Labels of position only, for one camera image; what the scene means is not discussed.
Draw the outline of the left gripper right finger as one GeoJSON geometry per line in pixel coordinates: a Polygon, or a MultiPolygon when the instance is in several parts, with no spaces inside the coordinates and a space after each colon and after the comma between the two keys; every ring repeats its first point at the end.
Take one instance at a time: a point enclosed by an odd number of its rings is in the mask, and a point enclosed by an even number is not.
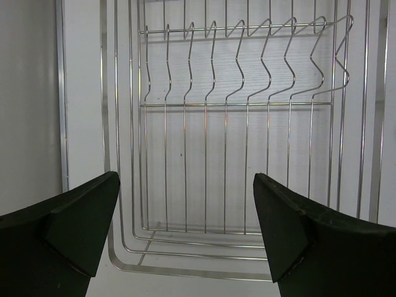
{"type": "Polygon", "coordinates": [[[337,212],[263,173],[253,190],[282,296],[395,295],[395,228],[337,212]]]}

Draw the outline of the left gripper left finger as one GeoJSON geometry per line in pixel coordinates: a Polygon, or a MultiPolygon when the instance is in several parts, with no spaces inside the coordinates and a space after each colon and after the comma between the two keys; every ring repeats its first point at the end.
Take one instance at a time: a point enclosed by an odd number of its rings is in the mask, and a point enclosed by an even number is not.
{"type": "Polygon", "coordinates": [[[1,216],[1,296],[85,296],[120,188],[115,171],[1,216]]]}

